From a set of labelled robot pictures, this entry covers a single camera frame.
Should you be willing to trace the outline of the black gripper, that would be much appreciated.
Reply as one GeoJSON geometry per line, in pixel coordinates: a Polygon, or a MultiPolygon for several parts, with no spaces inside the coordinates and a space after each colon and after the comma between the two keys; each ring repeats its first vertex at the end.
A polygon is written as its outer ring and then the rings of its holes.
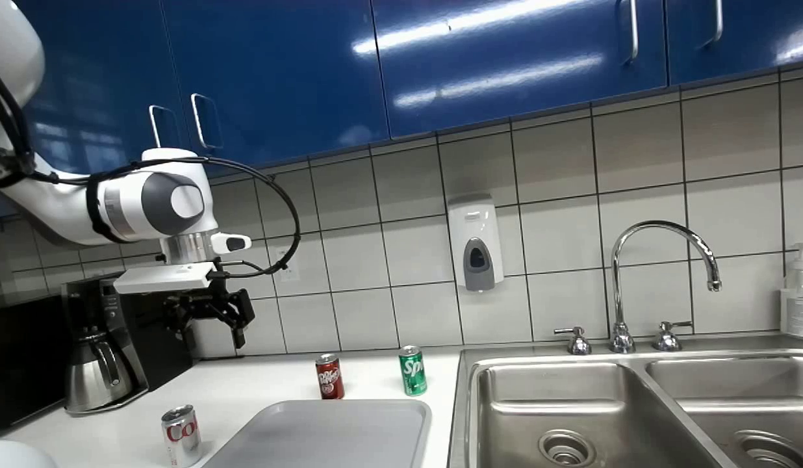
{"type": "Polygon", "coordinates": [[[171,293],[165,307],[171,314],[166,329],[178,340],[186,340],[188,320],[221,320],[231,328],[235,349],[242,349],[248,344],[245,328],[255,320],[251,293],[245,289],[230,292],[223,277],[216,277],[208,289],[171,293]]]}

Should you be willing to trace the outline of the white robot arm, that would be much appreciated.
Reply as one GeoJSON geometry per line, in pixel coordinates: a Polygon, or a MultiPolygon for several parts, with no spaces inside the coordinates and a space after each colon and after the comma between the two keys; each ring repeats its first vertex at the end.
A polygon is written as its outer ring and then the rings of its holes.
{"type": "Polygon", "coordinates": [[[221,257],[251,250],[248,233],[227,233],[213,212],[206,159],[186,147],[145,147],[138,160],[77,175],[32,147],[25,106],[44,79],[44,50],[14,0],[0,0],[0,194],[48,236],[79,246],[160,242],[165,263],[127,267],[121,297],[174,297],[183,318],[216,318],[245,346],[255,320],[245,289],[230,292],[221,257]]]}

